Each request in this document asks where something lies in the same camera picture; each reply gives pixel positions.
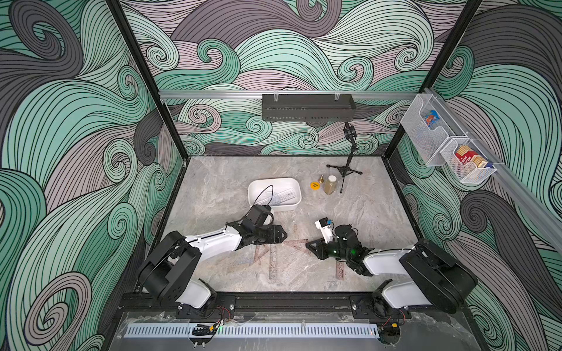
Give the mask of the clear straight ruler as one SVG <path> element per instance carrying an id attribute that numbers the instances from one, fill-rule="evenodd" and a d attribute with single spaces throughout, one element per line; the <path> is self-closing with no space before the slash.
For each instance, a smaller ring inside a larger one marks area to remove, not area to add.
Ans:
<path id="1" fill-rule="evenodd" d="M 295 194 L 292 192 L 279 192 L 279 193 L 275 192 L 273 196 L 268 195 L 265 197 L 261 197 L 259 200 L 256 200 L 256 205 L 278 206 L 282 203 L 294 199 L 295 197 L 296 197 Z"/>

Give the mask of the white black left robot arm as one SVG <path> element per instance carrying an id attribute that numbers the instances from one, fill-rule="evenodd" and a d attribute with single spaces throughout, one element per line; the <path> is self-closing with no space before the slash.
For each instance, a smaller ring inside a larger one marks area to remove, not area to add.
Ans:
<path id="1" fill-rule="evenodd" d="M 200 262 L 219 254 L 235 252 L 250 245 L 281 244 L 288 238 L 280 225 L 246 228 L 235 222 L 202 235 L 169 233 L 138 270 L 140 286 L 162 305 L 180 303 L 207 309 L 216 292 L 192 276 Z"/>

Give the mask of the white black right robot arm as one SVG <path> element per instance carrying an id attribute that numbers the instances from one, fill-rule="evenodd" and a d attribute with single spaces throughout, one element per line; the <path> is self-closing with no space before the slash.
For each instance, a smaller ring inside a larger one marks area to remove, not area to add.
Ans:
<path id="1" fill-rule="evenodd" d="M 332 257 L 358 275 L 402 276 L 400 282 L 384 281 L 373 293 L 374 310 L 385 315 L 417 306 L 454 314 L 478 284 L 469 269 L 427 239 L 405 249 L 369 250 L 350 233 L 330 242 L 323 238 L 310 241 L 305 247 L 319 260 Z"/>

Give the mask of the clear stencil ruler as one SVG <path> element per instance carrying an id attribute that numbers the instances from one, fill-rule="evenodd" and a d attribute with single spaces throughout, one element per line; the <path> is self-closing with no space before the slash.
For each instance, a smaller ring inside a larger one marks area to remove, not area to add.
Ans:
<path id="1" fill-rule="evenodd" d="M 287 202 L 291 202 L 297 197 L 296 192 L 293 189 L 287 189 L 280 192 L 273 192 L 270 199 L 267 201 L 269 205 L 279 205 Z"/>

